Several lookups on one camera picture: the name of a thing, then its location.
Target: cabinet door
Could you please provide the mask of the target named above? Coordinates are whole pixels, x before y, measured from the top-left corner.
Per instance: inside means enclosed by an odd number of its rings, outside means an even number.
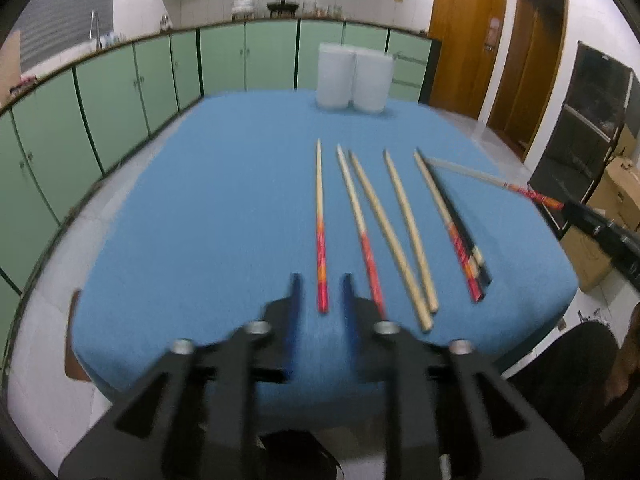
[[[196,33],[172,34],[171,55],[174,60],[174,81],[175,91],[178,95],[178,106],[180,110],[184,110],[200,97]]]
[[[246,88],[293,88],[296,67],[295,20],[247,23]]]
[[[178,113],[169,37],[136,43],[134,52],[146,122],[154,133]]]
[[[15,127],[40,189],[62,220],[102,173],[84,128],[71,70],[14,106]]]
[[[430,49],[431,40],[392,30],[387,52],[396,57],[394,81],[422,86]]]
[[[29,173],[8,112],[0,117],[0,204],[0,267],[24,288],[58,224]]]
[[[300,22],[298,47],[298,88],[316,89],[318,85],[318,49],[320,43],[340,43],[342,23]]]
[[[15,311],[18,308],[20,296],[0,278],[0,348],[4,348],[9,339],[9,329],[14,322]]]
[[[89,131],[107,170],[148,136],[133,47],[89,59],[76,72]]]
[[[401,101],[413,101],[414,103],[417,103],[421,89],[422,88],[419,86],[406,85],[396,83],[394,81],[391,83],[391,88],[389,89],[389,97],[393,99],[400,99]]]
[[[386,28],[347,23],[344,26],[344,39],[342,44],[373,48],[384,52],[386,47],[386,34]]]
[[[205,95],[244,90],[244,23],[200,31]]]

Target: faucet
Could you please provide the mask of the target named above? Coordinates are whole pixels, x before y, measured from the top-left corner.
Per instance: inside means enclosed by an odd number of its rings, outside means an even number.
[[[89,39],[94,38],[94,18],[95,18],[95,49],[100,50],[100,18],[98,18],[98,12],[94,9],[91,11],[91,26],[89,27]]]

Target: white wall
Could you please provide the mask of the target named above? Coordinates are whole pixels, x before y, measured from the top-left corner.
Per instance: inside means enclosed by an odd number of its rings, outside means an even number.
[[[273,0],[255,0],[258,14],[266,15],[266,4]],[[302,5],[315,1],[318,6],[341,5],[347,18],[412,28],[428,29],[433,0],[295,0]],[[114,31],[128,38],[152,33],[168,12],[176,27],[202,25],[228,20],[233,0],[113,0]],[[486,122],[497,94],[502,70],[513,30],[516,0],[507,0],[502,41],[497,53],[494,73],[479,119]],[[540,129],[525,165],[533,170],[548,143],[568,89],[578,41],[609,54],[640,73],[640,44],[612,0],[569,0],[568,24],[564,52],[556,85]]]

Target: blue tablecloth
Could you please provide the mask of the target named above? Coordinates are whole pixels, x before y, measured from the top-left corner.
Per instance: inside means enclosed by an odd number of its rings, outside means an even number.
[[[322,140],[330,312],[316,310],[315,143]],[[369,287],[336,144],[353,150],[413,253],[383,161],[387,148],[412,204],[440,299],[423,335],[368,202],[358,186],[388,316],[436,344],[470,339],[506,368],[562,316],[577,280],[526,199],[440,170],[493,275],[472,304],[442,220],[413,160],[416,146],[498,174],[470,140],[427,107],[390,100],[382,115],[327,112],[308,91],[204,99],[140,176],[102,249],[74,320],[73,345],[104,392],[127,388],[172,340],[205,344],[260,316],[304,278],[289,384],[258,389],[262,427],[319,428],[380,410],[382,389],[358,384],[348,363],[340,277]]]

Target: door frame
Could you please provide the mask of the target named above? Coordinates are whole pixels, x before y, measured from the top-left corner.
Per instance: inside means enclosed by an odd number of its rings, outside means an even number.
[[[514,13],[514,23],[515,23],[515,17],[517,16],[518,11],[520,10],[520,0],[516,0],[516,10]],[[520,159],[521,161],[524,161],[527,158],[527,155],[529,155],[529,150],[531,149],[534,140],[536,139],[536,136],[538,135],[538,131],[540,129],[540,124],[542,124],[542,119],[545,117],[546,114],[546,109],[549,106],[549,101],[551,100],[551,94],[554,91],[554,88],[556,87],[556,80],[558,79],[558,70],[560,69],[560,62],[562,61],[562,54],[564,54],[564,41],[566,39],[566,27],[567,27],[567,23],[568,23],[568,18],[569,18],[569,0],[564,0],[564,12],[563,12],[563,16],[562,16],[562,38],[560,39],[560,48],[558,50],[558,58],[556,59],[556,66],[554,67],[554,76],[552,79],[552,85],[550,86],[547,94],[546,94],[546,98],[545,98],[545,103],[543,105],[542,111],[540,112],[540,116],[538,117],[538,122],[536,123],[536,127],[535,130],[533,132],[533,136],[531,137],[531,139],[529,140],[529,144],[527,145],[527,149],[524,151],[524,154],[522,155],[522,158]],[[511,47],[511,40],[513,39],[513,33],[514,30],[511,29],[511,37],[510,37],[510,47]],[[489,118],[487,119],[487,124],[491,122],[491,118],[495,112],[495,106],[496,106],[496,101],[497,101],[497,97],[498,94],[500,92],[500,86],[502,86],[502,76],[504,75],[504,69],[506,67],[506,63],[507,60],[509,59],[509,52],[507,51],[507,57],[505,58],[505,62],[504,62],[504,66],[502,67],[502,74],[500,75],[500,84],[498,85],[498,90],[495,94],[495,98],[494,98],[494,102],[491,106],[491,113],[489,114]]]

